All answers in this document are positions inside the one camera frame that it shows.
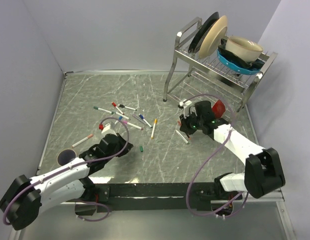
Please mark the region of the white marker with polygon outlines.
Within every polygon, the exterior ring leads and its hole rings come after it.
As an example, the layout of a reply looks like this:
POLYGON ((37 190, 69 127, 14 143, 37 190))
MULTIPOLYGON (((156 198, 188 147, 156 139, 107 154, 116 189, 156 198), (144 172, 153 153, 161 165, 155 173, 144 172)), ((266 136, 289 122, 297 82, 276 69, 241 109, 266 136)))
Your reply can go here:
POLYGON ((176 129, 175 132, 177 135, 188 145, 189 141, 176 129))

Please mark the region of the yellow cap marker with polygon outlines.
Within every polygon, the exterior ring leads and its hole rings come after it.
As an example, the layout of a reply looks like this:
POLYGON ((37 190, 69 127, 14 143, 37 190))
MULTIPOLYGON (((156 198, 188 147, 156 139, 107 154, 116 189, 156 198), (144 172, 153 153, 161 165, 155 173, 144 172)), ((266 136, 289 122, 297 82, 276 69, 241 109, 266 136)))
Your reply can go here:
POLYGON ((153 140, 154 137, 155 137, 155 131, 156 131, 157 122, 158 122, 158 119, 155 118, 155 120, 154 120, 154 122, 153 122, 151 137, 150 137, 150 139, 152 139, 152 140, 153 140))

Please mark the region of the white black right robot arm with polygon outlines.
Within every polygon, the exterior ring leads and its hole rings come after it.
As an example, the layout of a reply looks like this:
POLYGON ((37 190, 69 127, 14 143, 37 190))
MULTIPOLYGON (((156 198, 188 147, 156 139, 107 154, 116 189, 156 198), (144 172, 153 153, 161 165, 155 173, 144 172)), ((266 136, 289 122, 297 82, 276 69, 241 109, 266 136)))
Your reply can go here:
POLYGON ((258 199, 286 184, 280 156, 274 148, 264 148, 236 131, 222 116, 225 105, 203 100, 192 103, 182 100, 178 107, 180 131, 187 136, 202 131, 212 140, 223 144, 244 165, 243 173, 225 173, 214 179, 213 192, 219 199, 231 192, 247 192, 258 199))

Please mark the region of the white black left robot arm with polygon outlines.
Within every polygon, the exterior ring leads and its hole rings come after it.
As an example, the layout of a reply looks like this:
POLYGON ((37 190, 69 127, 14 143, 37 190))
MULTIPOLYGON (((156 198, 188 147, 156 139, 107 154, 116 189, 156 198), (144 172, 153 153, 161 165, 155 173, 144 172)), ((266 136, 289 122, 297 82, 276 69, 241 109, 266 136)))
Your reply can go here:
POLYGON ((98 144, 51 172, 16 177, 0 200, 3 224, 21 230, 40 213, 62 202, 90 200, 95 189, 89 176, 102 170, 112 158, 126 155, 132 147, 120 134, 107 134, 98 144))

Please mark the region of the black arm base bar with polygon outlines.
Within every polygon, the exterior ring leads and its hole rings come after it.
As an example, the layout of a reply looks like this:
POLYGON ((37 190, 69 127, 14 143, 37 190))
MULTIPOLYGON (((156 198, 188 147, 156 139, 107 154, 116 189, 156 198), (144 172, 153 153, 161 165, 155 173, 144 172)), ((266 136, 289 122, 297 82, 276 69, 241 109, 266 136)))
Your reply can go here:
MULTIPOLYGON (((82 201, 98 202, 113 211, 186 209, 189 184, 184 183, 98 183, 85 190, 82 201)), ((237 191, 226 192, 213 182, 195 182, 189 193, 189 206, 211 211, 212 201, 229 201, 237 191)))

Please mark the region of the pink cap marker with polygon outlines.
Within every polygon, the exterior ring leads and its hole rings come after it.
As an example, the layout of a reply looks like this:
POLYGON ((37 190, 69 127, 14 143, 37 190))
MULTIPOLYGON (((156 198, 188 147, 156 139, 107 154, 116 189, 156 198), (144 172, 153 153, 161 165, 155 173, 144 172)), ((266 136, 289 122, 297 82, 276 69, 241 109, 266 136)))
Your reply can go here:
POLYGON ((143 130, 144 130, 143 127, 140 127, 140 126, 138 126, 138 125, 135 125, 135 124, 133 124, 133 123, 130 123, 130 122, 126 121, 126 120, 124 120, 123 123, 126 124, 126 125, 128 125, 128 126, 130 126, 130 127, 133 127, 133 128, 135 128, 135 129, 138 129, 138 130, 140 130, 140 131, 143 131, 143 130))

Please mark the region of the salmon cap marker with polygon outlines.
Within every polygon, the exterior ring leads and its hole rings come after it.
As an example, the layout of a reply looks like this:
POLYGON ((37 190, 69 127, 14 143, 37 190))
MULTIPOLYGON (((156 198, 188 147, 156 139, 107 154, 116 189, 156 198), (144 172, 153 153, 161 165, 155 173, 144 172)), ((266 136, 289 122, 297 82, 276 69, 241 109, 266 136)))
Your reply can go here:
POLYGON ((91 133, 90 135, 88 135, 88 136, 84 137, 83 139, 81 139, 81 140, 77 141, 76 143, 74 143, 71 147, 75 148, 78 145, 80 145, 80 144, 84 143, 85 141, 87 141, 88 139, 92 138, 93 136, 94 136, 94 134, 91 133))

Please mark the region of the black cap marker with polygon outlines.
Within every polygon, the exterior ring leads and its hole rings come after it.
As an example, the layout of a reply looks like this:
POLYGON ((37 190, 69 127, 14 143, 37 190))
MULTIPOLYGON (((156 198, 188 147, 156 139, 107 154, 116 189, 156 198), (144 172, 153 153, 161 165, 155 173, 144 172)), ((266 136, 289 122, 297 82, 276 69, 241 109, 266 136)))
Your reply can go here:
POLYGON ((126 105, 123 105, 123 104, 119 104, 118 106, 119 106, 120 108, 125 108, 125 109, 129 109, 129 110, 132 110, 132 111, 137 111, 136 108, 129 107, 129 106, 126 106, 126 105))

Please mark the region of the green cap marker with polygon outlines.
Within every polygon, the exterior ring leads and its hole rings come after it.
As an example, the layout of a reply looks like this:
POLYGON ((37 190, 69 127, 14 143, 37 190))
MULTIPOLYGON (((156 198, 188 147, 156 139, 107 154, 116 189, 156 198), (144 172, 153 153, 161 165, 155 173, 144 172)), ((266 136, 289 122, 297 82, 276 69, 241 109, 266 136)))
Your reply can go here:
POLYGON ((113 114, 114 114, 113 111, 106 110, 106 109, 103 109, 103 108, 100 108, 100 107, 97 107, 97 106, 93 106, 93 108, 94 108, 95 110, 101 111, 101 112, 103 112, 103 113, 107 113, 107 114, 110 114, 110 115, 113 115, 113 114))

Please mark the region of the stainless steel dish rack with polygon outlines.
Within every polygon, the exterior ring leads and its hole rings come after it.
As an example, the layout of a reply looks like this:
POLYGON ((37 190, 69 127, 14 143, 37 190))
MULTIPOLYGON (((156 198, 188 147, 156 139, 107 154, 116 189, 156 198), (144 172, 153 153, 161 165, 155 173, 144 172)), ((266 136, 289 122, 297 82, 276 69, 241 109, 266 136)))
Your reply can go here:
POLYGON ((228 97, 233 104, 233 109, 238 113, 246 107, 248 100, 278 54, 276 52, 261 53, 258 59, 264 65, 253 75, 245 75, 232 70, 218 59, 216 53, 204 59, 199 59, 198 54, 188 52, 188 42, 193 39, 201 26, 202 19, 195 17, 177 32, 174 41, 172 65, 164 83, 163 101, 166 102, 168 96, 177 100, 178 98, 173 96, 172 91, 182 84, 185 85, 189 78, 194 78, 203 84, 207 84, 210 91, 215 91, 219 96, 228 97), (169 87, 178 60, 188 64, 188 71, 174 86, 169 87))

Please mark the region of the blue polka dot bowl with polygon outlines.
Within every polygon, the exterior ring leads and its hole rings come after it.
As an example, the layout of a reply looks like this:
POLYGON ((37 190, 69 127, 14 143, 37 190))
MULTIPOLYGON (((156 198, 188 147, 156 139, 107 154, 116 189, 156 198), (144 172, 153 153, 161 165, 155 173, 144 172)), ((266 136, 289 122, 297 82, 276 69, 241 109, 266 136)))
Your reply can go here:
POLYGON ((221 56, 221 54, 219 53, 218 49, 216 51, 217 53, 217 58, 218 60, 226 67, 228 67, 229 69, 231 69, 232 71, 238 73, 238 74, 243 74, 243 75, 254 75, 257 74, 260 69, 253 69, 253 70, 249 70, 249 69, 245 69, 245 68, 241 68, 236 66, 234 63, 229 62, 227 59, 225 59, 223 56, 221 56))

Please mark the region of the black plate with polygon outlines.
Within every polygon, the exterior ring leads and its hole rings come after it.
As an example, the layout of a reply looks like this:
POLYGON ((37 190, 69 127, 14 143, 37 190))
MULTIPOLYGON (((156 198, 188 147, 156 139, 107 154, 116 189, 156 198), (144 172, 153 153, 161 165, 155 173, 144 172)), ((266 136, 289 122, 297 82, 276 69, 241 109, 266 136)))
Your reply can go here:
POLYGON ((216 11, 204 22, 204 24, 200 27, 200 29, 192 39, 192 42, 188 47, 188 53, 195 54, 200 50, 206 35, 208 34, 212 26, 215 24, 215 22, 219 20, 219 18, 220 18, 219 12, 216 11))

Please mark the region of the beige plate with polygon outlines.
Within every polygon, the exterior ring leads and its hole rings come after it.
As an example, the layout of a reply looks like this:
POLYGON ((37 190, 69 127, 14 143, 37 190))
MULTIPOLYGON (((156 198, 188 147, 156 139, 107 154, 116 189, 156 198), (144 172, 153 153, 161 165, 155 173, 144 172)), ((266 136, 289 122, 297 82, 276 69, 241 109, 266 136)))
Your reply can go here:
POLYGON ((198 58, 204 59, 213 54, 228 30, 228 17, 220 17, 208 31, 198 51, 198 58))

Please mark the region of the black dish under bowl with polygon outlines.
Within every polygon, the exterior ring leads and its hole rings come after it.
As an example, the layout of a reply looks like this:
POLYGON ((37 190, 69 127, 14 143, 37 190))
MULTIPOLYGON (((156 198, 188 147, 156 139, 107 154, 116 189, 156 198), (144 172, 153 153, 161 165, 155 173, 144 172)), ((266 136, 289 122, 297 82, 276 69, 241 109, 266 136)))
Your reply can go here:
POLYGON ((243 69, 248 69, 248 70, 253 70, 253 69, 261 69, 262 66, 265 64, 263 61, 257 59, 253 62, 246 62, 234 53, 226 50, 226 43, 227 40, 222 39, 220 41, 220 45, 218 46, 218 52, 220 53, 221 56, 223 56, 226 60, 229 62, 235 64, 236 66, 243 68, 243 69))

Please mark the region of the cream ceramic bowl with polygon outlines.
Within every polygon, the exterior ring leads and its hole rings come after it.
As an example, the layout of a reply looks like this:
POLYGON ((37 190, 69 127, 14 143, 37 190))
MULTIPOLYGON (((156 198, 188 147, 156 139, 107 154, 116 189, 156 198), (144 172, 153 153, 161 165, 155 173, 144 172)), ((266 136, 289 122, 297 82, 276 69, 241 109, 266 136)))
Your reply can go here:
POLYGON ((263 47, 240 36, 229 36, 225 49, 247 63, 254 62, 263 52, 263 47))

